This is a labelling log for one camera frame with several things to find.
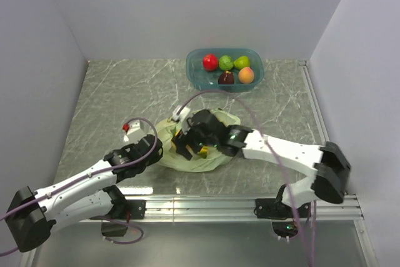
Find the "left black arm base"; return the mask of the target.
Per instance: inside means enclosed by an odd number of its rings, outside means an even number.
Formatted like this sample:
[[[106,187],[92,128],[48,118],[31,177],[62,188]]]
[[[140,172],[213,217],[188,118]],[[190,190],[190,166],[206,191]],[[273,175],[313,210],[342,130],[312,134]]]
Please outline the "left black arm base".
[[[123,237],[129,229],[127,223],[144,219],[146,201],[143,199],[128,200],[125,209],[118,213],[105,215],[105,218],[122,222],[122,224],[103,220],[101,216],[92,217],[91,220],[101,221],[101,233],[108,238]]]

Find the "yellow banana bunch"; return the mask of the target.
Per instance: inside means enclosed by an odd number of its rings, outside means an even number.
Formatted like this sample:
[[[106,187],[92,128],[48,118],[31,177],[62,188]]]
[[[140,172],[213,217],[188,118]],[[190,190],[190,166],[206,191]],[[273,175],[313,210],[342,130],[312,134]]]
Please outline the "yellow banana bunch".
[[[206,158],[209,148],[199,142],[192,131],[184,133],[179,130],[171,139],[175,152],[187,160],[191,160],[194,155]]]

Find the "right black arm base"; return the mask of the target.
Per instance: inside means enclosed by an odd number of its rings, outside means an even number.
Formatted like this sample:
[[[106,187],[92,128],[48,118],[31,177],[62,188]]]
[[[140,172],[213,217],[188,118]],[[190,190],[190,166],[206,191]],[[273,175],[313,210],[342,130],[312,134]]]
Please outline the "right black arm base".
[[[271,220],[272,230],[279,239],[289,241],[299,234],[298,222],[290,207],[272,198],[255,199],[255,205],[257,219]]]

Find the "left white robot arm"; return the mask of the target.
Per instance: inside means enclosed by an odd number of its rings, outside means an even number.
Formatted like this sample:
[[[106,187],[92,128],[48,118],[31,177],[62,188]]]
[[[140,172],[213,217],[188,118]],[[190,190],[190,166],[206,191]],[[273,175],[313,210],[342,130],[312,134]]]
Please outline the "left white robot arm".
[[[3,218],[17,249],[31,251],[51,233],[85,219],[128,218],[131,205],[117,184],[142,173],[162,156],[162,142],[148,134],[64,181],[35,191],[21,188]]]

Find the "pale green plastic bag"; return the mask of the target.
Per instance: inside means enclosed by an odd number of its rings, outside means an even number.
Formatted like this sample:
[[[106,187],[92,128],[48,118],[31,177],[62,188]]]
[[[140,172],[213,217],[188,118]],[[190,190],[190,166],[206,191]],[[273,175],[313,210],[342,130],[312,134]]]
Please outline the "pale green plastic bag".
[[[163,148],[163,157],[158,162],[161,166],[180,172],[203,173],[212,171],[218,166],[227,164],[232,160],[232,157],[222,154],[215,147],[211,146],[204,146],[198,154],[195,154],[190,149],[189,153],[192,155],[192,158],[191,160],[187,160],[184,156],[176,153],[176,148],[171,142],[174,134],[181,129],[181,124],[164,119],[157,123],[155,128]]]

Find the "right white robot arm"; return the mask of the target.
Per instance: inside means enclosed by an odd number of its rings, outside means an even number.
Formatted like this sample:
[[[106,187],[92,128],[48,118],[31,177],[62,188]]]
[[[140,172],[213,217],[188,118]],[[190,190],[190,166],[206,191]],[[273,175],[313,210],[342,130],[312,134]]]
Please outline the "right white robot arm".
[[[331,204],[344,201],[351,165],[339,146],[332,142],[308,145],[263,135],[241,125],[225,125],[208,109],[192,113],[178,107],[172,120],[181,129],[172,137],[177,154],[190,160],[206,148],[221,154],[281,164],[305,177],[291,185],[284,184],[275,199],[256,202],[256,213],[267,219],[293,218],[293,212],[312,201]]]

